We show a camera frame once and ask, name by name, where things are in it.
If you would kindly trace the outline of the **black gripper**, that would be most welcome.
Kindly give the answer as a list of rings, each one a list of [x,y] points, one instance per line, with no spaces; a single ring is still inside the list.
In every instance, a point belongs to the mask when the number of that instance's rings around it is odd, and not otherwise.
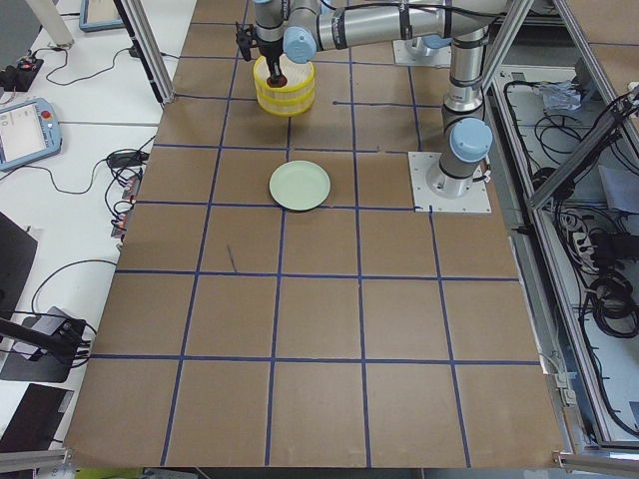
[[[251,61],[252,50],[257,49],[266,58],[269,76],[281,74],[280,56],[284,53],[283,38],[265,40],[259,36],[258,27],[253,24],[236,23],[236,43],[245,61]]]

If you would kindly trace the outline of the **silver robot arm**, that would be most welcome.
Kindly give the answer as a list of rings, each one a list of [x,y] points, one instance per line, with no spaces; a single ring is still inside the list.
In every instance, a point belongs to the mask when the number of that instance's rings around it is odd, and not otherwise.
[[[451,38],[442,38],[437,35],[415,37],[405,42],[407,51],[416,58],[432,57],[449,47]]]
[[[443,98],[447,145],[427,174],[439,197],[462,198],[485,160],[492,132],[480,119],[483,92],[503,57],[485,51],[490,24],[504,20],[502,31],[515,33],[531,8],[528,1],[378,1],[335,7],[327,1],[257,1],[255,21],[236,27],[236,43],[245,60],[258,49],[278,88],[285,76],[282,56],[304,64],[322,51],[385,41],[436,36],[450,41],[449,87]]]

